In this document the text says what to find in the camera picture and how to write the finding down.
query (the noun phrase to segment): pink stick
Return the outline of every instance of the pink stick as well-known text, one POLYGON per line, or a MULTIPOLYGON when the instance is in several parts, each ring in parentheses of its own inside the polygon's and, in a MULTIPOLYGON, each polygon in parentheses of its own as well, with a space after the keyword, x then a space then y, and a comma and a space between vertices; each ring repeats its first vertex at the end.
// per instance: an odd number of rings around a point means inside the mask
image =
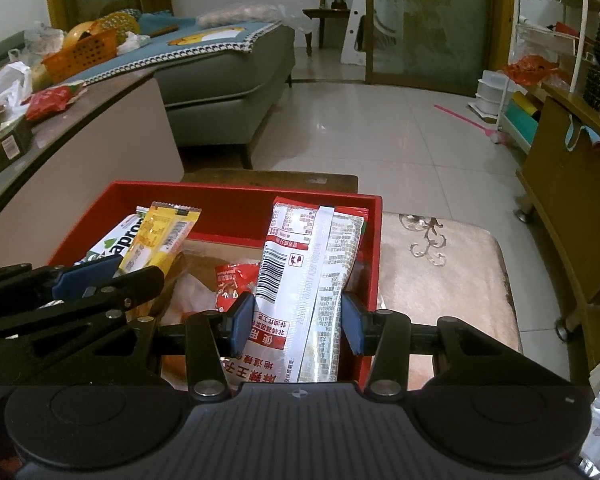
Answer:
POLYGON ((453 115, 453 117, 457 117, 458 119, 462 119, 464 122, 472 124, 473 126, 475 126, 476 128, 480 128, 482 131, 484 131, 484 134, 489 137, 492 133, 494 133, 496 130, 490 130, 488 128, 485 128, 484 126, 482 126, 481 124, 475 123, 473 122, 471 119, 466 118, 463 115, 457 114, 455 113, 453 110, 449 110, 448 108, 442 107, 440 105, 433 105, 434 108, 437 108, 438 110, 442 110, 443 112, 446 112, 447 114, 453 115))

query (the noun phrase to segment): yellow cartoon print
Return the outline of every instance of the yellow cartoon print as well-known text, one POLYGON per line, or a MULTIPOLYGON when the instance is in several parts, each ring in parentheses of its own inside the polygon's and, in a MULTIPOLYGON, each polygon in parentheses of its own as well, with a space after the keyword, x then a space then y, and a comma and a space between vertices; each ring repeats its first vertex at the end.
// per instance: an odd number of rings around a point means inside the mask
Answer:
POLYGON ((196 34, 192 34, 191 36, 185 36, 184 38, 180 38, 179 40, 169 41, 168 44, 171 46, 184 46, 202 43, 203 41, 226 40, 228 38, 235 38, 243 30, 244 28, 242 27, 229 27, 221 28, 218 30, 204 30, 203 32, 198 32, 196 34))

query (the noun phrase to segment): round black disc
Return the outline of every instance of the round black disc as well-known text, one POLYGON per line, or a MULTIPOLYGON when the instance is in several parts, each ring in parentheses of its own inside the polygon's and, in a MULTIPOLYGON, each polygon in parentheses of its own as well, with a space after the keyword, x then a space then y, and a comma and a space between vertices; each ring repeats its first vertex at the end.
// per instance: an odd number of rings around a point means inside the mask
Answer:
POLYGON ((590 427, 574 386, 443 386, 422 389, 424 432, 458 458, 501 469, 536 469, 572 459, 590 427))
POLYGON ((169 385, 18 388, 5 409, 14 444, 55 468, 111 468, 147 454, 169 438, 183 412, 169 385))

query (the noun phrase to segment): cabinet caster wheel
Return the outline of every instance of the cabinet caster wheel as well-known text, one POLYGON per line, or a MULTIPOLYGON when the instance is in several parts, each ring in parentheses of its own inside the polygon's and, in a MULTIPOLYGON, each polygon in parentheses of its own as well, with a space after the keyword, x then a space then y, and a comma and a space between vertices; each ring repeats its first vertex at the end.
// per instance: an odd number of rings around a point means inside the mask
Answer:
POLYGON ((559 319, 555 322, 555 333, 563 343, 568 343, 573 338, 573 332, 567 329, 567 323, 564 319, 559 319))
POLYGON ((518 220, 520 220, 523 224, 531 224, 534 220, 534 212, 531 210, 529 213, 523 211, 522 209, 516 209, 513 214, 516 216, 518 220))

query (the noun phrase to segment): blue blanket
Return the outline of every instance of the blue blanket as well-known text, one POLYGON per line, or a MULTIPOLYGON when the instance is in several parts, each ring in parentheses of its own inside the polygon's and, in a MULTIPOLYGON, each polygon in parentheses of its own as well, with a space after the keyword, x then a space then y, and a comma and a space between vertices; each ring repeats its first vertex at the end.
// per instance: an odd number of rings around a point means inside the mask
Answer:
POLYGON ((174 18, 154 14, 143 14, 138 23, 141 34, 149 34, 170 25, 178 25, 180 28, 176 32, 153 38, 149 44, 137 50, 92 66, 68 81, 84 79, 86 84, 93 84, 115 75, 166 61, 223 50, 250 52, 258 38, 280 25, 279 23, 245 22, 202 29, 196 24, 195 18, 174 18))

